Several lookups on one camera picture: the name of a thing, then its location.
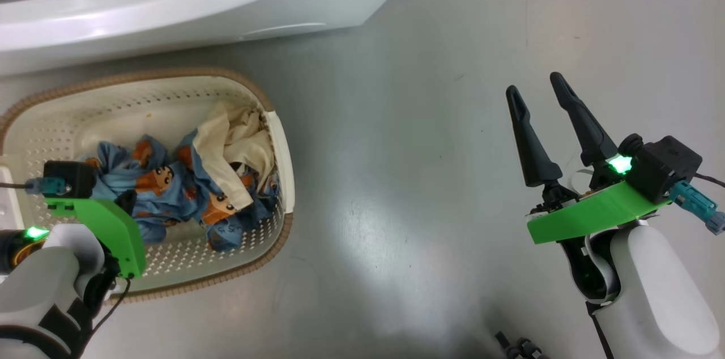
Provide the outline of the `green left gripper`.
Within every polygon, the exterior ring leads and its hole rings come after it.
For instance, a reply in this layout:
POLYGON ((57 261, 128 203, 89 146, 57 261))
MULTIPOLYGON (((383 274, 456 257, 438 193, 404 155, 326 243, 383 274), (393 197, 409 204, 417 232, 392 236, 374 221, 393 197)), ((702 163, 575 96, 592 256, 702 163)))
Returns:
POLYGON ((83 271, 98 273, 104 250, 109 251, 125 279, 140 278, 147 268, 142 236, 132 218, 137 192, 122 192, 116 203, 108 199, 46 199, 53 215, 76 217, 77 223, 60 223, 52 228, 45 246, 68 247, 83 271))

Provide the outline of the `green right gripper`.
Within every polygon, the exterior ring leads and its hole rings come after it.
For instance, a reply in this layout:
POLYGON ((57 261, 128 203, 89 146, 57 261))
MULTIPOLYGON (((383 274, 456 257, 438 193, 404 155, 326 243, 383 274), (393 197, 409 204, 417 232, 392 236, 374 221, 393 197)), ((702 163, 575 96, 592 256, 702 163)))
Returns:
MULTIPOLYGON (((549 80, 559 106, 569 115, 577 135, 582 164, 590 167, 616 156, 615 143, 564 76, 552 72, 549 80)), ((524 183, 538 187, 558 181, 562 171, 541 144, 518 88, 507 87, 506 100, 524 183)), ((540 213, 529 220, 527 228, 536 245, 572 240, 638 220, 670 203, 668 199, 653 203, 627 182, 621 182, 560 210, 540 213)))

